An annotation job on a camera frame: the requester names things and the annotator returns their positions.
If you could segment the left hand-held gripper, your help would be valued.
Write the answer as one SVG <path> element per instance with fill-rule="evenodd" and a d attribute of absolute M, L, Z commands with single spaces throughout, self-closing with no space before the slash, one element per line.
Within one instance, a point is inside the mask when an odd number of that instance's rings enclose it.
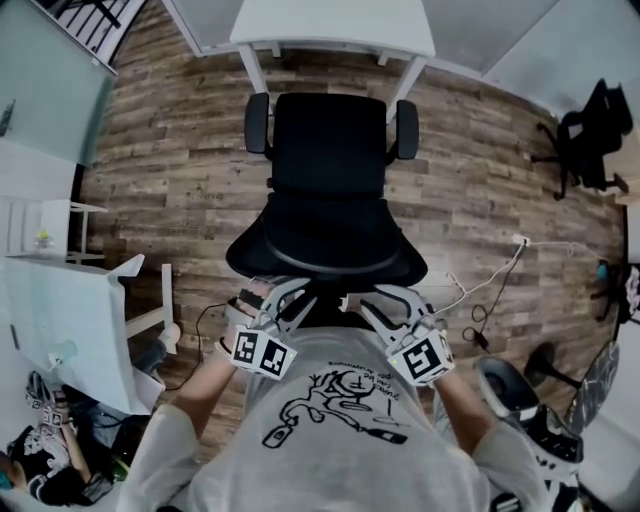
<path fill-rule="evenodd" d="M 308 278 L 281 278 L 255 317 L 238 309 L 235 300 L 226 304 L 234 366 L 273 380 L 284 377 L 298 355 L 285 344 L 285 334 L 295 331 L 317 302 L 315 294 L 305 291 L 308 284 Z M 299 291 L 301 295 L 282 308 L 285 299 Z"/>

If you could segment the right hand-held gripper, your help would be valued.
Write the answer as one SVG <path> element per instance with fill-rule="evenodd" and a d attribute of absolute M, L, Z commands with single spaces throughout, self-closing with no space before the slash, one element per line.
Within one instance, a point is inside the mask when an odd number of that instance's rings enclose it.
<path fill-rule="evenodd" d="M 422 297 L 406 287 L 379 284 L 380 294 L 405 305 L 407 320 L 417 321 L 404 336 L 404 324 L 393 323 L 376 305 L 360 302 L 361 312 L 385 343 L 387 361 L 414 387 L 432 383 L 455 368 L 447 341 L 447 331 L 440 329 L 434 316 L 426 313 Z"/>

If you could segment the black armrest office chair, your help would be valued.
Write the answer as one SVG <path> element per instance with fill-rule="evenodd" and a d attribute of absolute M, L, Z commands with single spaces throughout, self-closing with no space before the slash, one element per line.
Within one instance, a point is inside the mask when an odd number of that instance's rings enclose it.
<path fill-rule="evenodd" d="M 228 248 L 228 265 L 245 277 L 307 278 L 346 293 L 421 281 L 428 266 L 384 197 L 387 168 L 417 155 L 416 105 L 397 102 L 389 143 L 380 100 L 285 93 L 273 115 L 269 100 L 266 93 L 250 97 L 244 138 L 249 153 L 271 164 L 270 192 L 257 219 Z"/>

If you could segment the person's left forearm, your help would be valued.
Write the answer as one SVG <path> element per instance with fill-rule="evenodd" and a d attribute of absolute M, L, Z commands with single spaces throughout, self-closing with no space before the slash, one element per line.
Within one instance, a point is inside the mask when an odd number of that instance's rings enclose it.
<path fill-rule="evenodd" d="M 198 439 L 236 370 L 237 367 L 225 356 L 212 356 L 194 372 L 171 400 L 171 405 L 190 419 Z"/>

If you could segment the person's right forearm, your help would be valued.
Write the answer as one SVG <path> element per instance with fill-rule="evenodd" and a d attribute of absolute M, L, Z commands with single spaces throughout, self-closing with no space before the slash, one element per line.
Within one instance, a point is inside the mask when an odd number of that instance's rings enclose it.
<path fill-rule="evenodd" d="M 499 432 L 498 423 L 471 386 L 456 372 L 447 372 L 435 381 L 435 388 L 444 406 L 454 433 L 456 446 L 448 451 L 458 459 L 480 462 L 480 454 Z"/>

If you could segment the black stool base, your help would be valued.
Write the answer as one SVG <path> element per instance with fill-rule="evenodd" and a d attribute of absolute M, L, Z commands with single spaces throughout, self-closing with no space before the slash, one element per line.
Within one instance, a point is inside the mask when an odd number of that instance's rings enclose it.
<path fill-rule="evenodd" d="M 554 367 L 556 347 L 551 342 L 544 342 L 530 354 L 524 369 L 524 377 L 532 387 L 540 386 L 547 378 L 563 382 L 575 390 L 581 383 L 561 373 Z"/>

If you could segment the black tripod with blue device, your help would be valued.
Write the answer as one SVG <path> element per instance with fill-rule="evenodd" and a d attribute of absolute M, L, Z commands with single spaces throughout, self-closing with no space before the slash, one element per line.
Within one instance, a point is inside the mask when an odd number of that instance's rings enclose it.
<path fill-rule="evenodd" d="M 624 268 L 621 264 L 610 264 L 606 260 L 600 260 L 597 267 L 597 278 L 604 283 L 604 288 L 592 293 L 591 301 L 605 298 L 603 311 L 596 316 L 596 321 L 602 323 L 608 316 L 611 307 L 619 304 L 622 298 L 624 284 Z"/>

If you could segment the round marble table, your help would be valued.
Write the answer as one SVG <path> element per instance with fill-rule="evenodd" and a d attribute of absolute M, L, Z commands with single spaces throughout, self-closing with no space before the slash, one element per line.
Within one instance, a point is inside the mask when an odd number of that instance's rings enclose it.
<path fill-rule="evenodd" d="M 604 404 L 617 374 L 619 354 L 619 344 L 608 343 L 584 375 L 567 412 L 568 425 L 574 433 L 581 435 Z"/>

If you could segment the white cloth-covered table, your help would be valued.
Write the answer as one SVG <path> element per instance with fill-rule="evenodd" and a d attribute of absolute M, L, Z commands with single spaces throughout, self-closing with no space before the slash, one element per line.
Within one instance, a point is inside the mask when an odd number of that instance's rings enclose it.
<path fill-rule="evenodd" d="M 104 269 L 58 259 L 10 256 L 4 260 L 10 325 L 18 350 L 48 379 L 129 415 L 148 415 L 164 390 L 159 380 L 133 367 L 128 340 L 174 322 L 172 267 L 161 267 L 162 305 L 125 317 L 122 277 L 138 275 L 139 254 Z M 50 344 L 72 340 L 77 354 L 50 371 Z"/>

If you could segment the clear glass cup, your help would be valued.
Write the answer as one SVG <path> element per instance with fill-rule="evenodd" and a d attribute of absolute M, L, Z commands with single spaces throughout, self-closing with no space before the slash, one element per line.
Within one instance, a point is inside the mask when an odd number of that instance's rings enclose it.
<path fill-rule="evenodd" d="M 50 363 L 50 371 L 68 362 L 77 354 L 77 346 L 72 340 L 65 340 L 50 344 L 47 349 L 47 357 Z"/>

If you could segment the patterned white cloth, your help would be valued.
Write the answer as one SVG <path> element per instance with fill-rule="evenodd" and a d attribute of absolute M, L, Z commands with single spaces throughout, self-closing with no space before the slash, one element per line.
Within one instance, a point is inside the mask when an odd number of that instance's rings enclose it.
<path fill-rule="evenodd" d="M 625 300 L 628 316 L 632 317 L 640 308 L 640 264 L 629 267 L 629 276 L 625 281 Z"/>

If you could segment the beige cabinet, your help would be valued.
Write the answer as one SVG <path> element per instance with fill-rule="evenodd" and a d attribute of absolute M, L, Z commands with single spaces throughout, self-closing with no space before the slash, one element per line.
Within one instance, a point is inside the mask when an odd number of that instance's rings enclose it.
<path fill-rule="evenodd" d="M 624 178 L 613 175 L 614 196 L 617 204 L 629 206 L 640 203 L 640 175 Z"/>

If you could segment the white desk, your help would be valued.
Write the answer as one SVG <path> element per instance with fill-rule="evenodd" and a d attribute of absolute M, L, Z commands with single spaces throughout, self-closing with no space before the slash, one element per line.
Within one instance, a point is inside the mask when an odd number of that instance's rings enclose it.
<path fill-rule="evenodd" d="M 243 0 L 230 41 L 257 93 L 267 87 L 256 43 L 346 43 L 407 54 L 411 59 L 388 103 L 388 120 L 435 56 L 422 0 Z"/>

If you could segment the frosted glass door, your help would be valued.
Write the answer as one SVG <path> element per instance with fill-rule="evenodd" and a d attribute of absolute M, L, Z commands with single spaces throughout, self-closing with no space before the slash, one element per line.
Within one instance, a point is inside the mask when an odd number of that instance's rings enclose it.
<path fill-rule="evenodd" d="M 32 0 L 0 0 L 0 137 L 94 162 L 116 73 Z"/>

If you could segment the black stair railing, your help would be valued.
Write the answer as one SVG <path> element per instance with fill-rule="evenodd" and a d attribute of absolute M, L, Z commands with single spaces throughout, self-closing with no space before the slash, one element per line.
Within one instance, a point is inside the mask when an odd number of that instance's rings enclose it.
<path fill-rule="evenodd" d="M 118 44 L 146 0 L 38 0 L 79 43 L 98 55 Z"/>

